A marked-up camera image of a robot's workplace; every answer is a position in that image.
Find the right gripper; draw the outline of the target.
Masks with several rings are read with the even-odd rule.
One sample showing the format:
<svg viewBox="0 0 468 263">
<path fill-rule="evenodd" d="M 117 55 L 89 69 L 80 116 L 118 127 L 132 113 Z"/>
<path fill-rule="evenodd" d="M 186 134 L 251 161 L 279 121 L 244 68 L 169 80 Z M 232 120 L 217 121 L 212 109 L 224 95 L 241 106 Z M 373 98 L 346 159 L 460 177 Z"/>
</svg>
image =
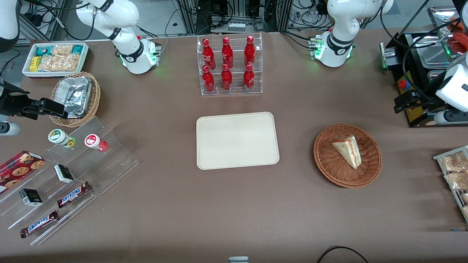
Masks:
<svg viewBox="0 0 468 263">
<path fill-rule="evenodd" d="M 28 97 L 26 92 L 8 82 L 1 83 L 0 113 L 6 116 L 19 116 L 37 120 L 37 114 L 29 113 L 27 107 L 30 107 L 35 100 Z M 48 115 L 54 118 L 67 119 L 68 113 L 64 111 L 65 106 L 48 98 L 41 98 L 39 107 L 43 111 L 48 111 Z"/>
</svg>

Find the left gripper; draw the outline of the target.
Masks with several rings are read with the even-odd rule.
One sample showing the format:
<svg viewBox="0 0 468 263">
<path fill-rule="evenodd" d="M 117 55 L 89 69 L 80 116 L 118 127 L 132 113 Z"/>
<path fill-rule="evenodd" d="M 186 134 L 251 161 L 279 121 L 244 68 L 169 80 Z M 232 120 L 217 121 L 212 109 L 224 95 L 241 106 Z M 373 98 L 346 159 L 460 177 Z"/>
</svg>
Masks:
<svg viewBox="0 0 468 263">
<path fill-rule="evenodd" d="M 414 102 L 414 94 L 418 97 L 418 100 L 414 102 L 411 110 L 424 106 L 429 106 L 429 110 L 445 107 L 445 102 L 436 96 L 436 91 L 436 89 L 426 89 L 422 92 L 418 92 L 411 89 L 411 92 L 405 92 L 394 99 L 394 112 L 398 114 L 406 110 L 408 105 Z"/>
</svg>

